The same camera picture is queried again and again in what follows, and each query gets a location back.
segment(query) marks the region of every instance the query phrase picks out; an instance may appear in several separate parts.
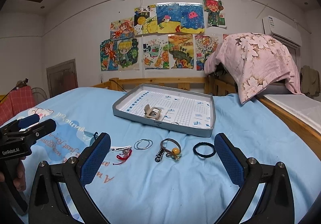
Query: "wooden door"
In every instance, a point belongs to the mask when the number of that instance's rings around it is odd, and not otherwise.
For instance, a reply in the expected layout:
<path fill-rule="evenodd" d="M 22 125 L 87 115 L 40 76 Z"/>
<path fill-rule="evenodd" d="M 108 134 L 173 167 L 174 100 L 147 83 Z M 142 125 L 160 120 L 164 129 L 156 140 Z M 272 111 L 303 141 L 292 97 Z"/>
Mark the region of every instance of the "wooden door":
<path fill-rule="evenodd" d="M 47 80 L 50 97 L 77 88 L 76 60 L 72 59 L 47 68 Z"/>

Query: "brown hair tie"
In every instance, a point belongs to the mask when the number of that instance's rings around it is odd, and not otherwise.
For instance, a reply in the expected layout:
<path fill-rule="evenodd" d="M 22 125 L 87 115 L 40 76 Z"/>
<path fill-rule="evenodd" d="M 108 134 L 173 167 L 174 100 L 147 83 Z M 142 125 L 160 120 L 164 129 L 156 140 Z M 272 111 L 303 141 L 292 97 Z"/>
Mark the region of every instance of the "brown hair tie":
<path fill-rule="evenodd" d="M 171 151 L 166 149 L 164 146 L 163 146 L 163 142 L 164 141 L 171 141 L 172 143 L 175 143 L 177 145 L 178 148 L 173 148 Z M 172 157 L 174 160 L 178 161 L 180 156 L 179 154 L 181 153 L 181 147 L 179 145 L 179 143 L 173 139 L 170 139 L 170 138 L 167 138 L 167 139 L 164 139 L 160 142 L 160 148 L 163 149 L 165 152 L 166 152 L 166 157 Z"/>

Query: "children's painting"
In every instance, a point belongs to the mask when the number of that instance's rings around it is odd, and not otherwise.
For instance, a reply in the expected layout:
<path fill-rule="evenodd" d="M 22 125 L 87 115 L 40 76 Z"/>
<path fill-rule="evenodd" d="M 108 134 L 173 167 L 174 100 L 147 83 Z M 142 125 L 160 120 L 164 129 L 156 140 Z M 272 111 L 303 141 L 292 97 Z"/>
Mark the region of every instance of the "children's painting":
<path fill-rule="evenodd" d="M 118 41 L 118 70 L 139 70 L 136 38 Z"/>
<path fill-rule="evenodd" d="M 110 39 L 124 40 L 134 36 L 134 18 L 126 18 L 112 22 L 110 25 Z"/>
<path fill-rule="evenodd" d="M 209 26 L 227 27 L 221 0 L 203 0 L 203 6 L 204 10 L 208 12 L 207 23 Z"/>
<path fill-rule="evenodd" d="M 218 37 L 211 36 L 195 36 L 195 44 L 196 44 L 196 70 L 202 71 L 204 70 L 204 63 L 207 57 L 216 50 L 217 45 L 219 43 Z"/>
<path fill-rule="evenodd" d="M 156 33 L 157 27 L 156 5 L 135 8 L 135 35 Z"/>
<path fill-rule="evenodd" d="M 117 71 L 117 42 L 110 39 L 105 40 L 101 43 L 100 49 L 102 71 Z"/>
<path fill-rule="evenodd" d="M 181 13 L 179 4 L 162 3 L 156 5 L 158 33 L 169 34 L 180 32 Z"/>
<path fill-rule="evenodd" d="M 146 70 L 170 68 L 167 35 L 149 36 L 143 51 Z"/>
<path fill-rule="evenodd" d="M 194 68 L 193 35 L 168 35 L 172 68 Z"/>
<path fill-rule="evenodd" d="M 187 34 L 199 34 L 205 31 L 203 6 L 199 3 L 180 3 L 181 28 Z"/>

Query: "white wall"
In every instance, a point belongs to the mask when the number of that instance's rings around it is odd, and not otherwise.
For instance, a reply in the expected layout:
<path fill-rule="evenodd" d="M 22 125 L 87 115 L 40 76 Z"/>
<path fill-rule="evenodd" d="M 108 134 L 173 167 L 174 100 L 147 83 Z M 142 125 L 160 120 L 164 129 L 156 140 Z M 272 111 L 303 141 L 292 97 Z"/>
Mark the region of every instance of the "white wall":
<path fill-rule="evenodd" d="M 311 50 L 313 62 L 311 68 L 317 70 L 321 75 L 321 8 L 306 12 L 307 22 L 311 30 Z M 321 101 L 321 96 L 315 97 L 315 100 Z"/>
<path fill-rule="evenodd" d="M 227 29 L 208 28 L 206 34 L 258 32 L 263 33 L 262 18 L 272 15 L 295 27 L 293 21 L 284 15 L 251 0 L 222 0 L 224 3 Z M 285 13 L 307 27 L 303 11 L 289 0 L 256 0 Z M 143 0 L 144 5 L 159 2 L 202 2 L 202 0 Z M 42 40 L 43 83 L 47 87 L 46 67 L 76 58 L 79 86 L 99 83 L 99 75 L 104 81 L 111 77 L 142 77 L 140 71 L 101 72 L 100 43 L 110 37 L 110 23 L 133 16 L 134 8 L 140 6 L 140 0 L 67 0 L 45 19 Z M 310 34 L 298 26 L 303 46 L 301 48 L 301 66 L 312 65 Z M 148 70 L 145 77 L 182 77 L 203 76 L 203 72 L 190 69 Z"/>
<path fill-rule="evenodd" d="M 44 18 L 34 14 L 0 13 L 0 94 L 19 80 L 41 87 L 41 36 Z"/>

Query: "black hair tie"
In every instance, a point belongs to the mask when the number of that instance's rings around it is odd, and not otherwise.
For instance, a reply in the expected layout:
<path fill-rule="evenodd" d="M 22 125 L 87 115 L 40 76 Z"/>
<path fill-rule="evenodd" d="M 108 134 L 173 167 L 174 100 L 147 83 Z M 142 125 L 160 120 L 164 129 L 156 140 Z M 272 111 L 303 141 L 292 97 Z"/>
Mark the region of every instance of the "black hair tie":
<path fill-rule="evenodd" d="M 213 149 L 213 152 L 212 152 L 211 154 L 200 154 L 200 153 L 198 153 L 198 152 L 196 151 L 196 148 L 198 148 L 198 147 L 200 147 L 200 146 L 209 146 L 209 147 L 211 147 L 211 148 Z M 193 147 L 193 152 L 194 152 L 196 155 L 198 155 L 198 156 L 200 156 L 200 157 L 202 157 L 202 158 L 210 158 L 210 157 L 212 157 L 212 156 L 215 155 L 216 150 L 215 150 L 214 145 L 213 145 L 212 143 L 199 142 L 199 143 L 197 143 L 197 144 Z"/>

